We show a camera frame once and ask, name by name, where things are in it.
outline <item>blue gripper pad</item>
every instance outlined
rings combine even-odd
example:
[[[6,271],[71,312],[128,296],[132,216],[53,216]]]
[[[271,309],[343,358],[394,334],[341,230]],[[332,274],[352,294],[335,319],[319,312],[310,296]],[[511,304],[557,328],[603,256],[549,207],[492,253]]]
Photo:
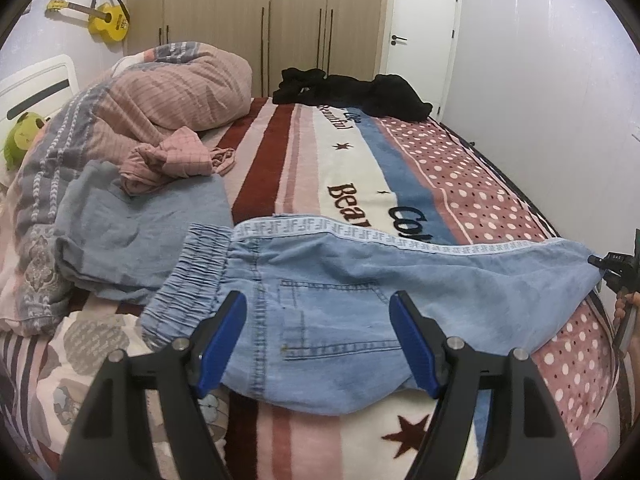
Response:
[[[389,318],[418,387],[433,399],[439,398],[444,387],[436,376],[436,359],[397,292],[389,301]]]
[[[216,315],[207,321],[212,322],[214,333],[205,349],[200,352],[200,378],[194,385],[199,399],[220,386],[222,375],[246,321],[244,294],[236,291],[230,293]]]

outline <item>white wall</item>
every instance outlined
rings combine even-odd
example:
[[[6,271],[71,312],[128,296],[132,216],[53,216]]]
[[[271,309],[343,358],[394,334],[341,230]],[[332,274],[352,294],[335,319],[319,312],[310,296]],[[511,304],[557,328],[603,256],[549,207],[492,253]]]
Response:
[[[69,0],[88,6],[91,0]],[[98,0],[98,4],[108,0]],[[87,17],[70,10],[64,16],[45,17],[49,0],[33,0],[0,50],[0,80],[33,63],[58,54],[73,59],[80,88],[122,57],[122,46],[107,46],[86,30]]]
[[[604,0],[463,0],[444,123],[569,238],[633,251],[640,55]]]

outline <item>polka dot pattern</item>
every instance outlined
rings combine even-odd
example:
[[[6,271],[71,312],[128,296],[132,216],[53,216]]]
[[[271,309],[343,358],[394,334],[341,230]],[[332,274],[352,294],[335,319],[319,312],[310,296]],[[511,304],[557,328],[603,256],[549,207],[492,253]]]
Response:
[[[532,356],[548,381],[572,442],[588,429],[609,394],[613,367],[608,341],[583,301],[558,335]]]
[[[438,190],[434,199],[444,206],[439,209],[441,214],[443,209],[445,216],[447,208],[451,211],[454,221],[445,218],[445,222],[460,244],[546,238],[529,207],[473,151],[451,139],[437,123],[399,123],[391,118],[380,122],[404,154],[417,162],[415,169],[421,173],[425,186]],[[459,207],[451,208],[451,203]]]
[[[432,190],[436,208],[458,243],[540,242],[549,237],[500,177],[438,124],[380,122],[416,177]],[[613,384],[606,334],[583,301],[567,325],[532,356],[572,442],[598,414]]]

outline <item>star print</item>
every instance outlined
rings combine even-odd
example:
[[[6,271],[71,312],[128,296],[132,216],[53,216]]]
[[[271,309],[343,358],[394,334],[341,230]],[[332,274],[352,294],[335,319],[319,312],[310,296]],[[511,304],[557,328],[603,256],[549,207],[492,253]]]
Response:
[[[398,421],[400,422],[400,431],[398,433],[388,434],[382,437],[383,440],[390,440],[392,442],[399,442],[400,447],[394,458],[404,455],[410,449],[418,451],[420,444],[424,439],[426,431],[424,428],[429,421],[429,415],[425,416],[423,420],[417,424],[412,424],[404,418],[404,416],[398,415]]]

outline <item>metal screw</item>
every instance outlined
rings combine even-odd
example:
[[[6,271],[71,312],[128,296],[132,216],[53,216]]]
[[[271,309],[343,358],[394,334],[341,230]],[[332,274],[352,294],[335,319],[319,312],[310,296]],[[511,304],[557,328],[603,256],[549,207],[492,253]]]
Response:
[[[462,340],[462,338],[453,336],[447,339],[447,346],[452,350],[460,350],[465,347],[465,342]]]
[[[119,363],[124,359],[124,352],[122,350],[114,350],[109,354],[108,359],[112,363]]]
[[[189,340],[185,337],[179,337],[178,339],[174,339],[174,342],[171,343],[171,346],[174,350],[181,352],[189,348]]]
[[[513,356],[518,361],[526,361],[527,359],[529,359],[529,353],[524,348],[516,348],[513,351]]]

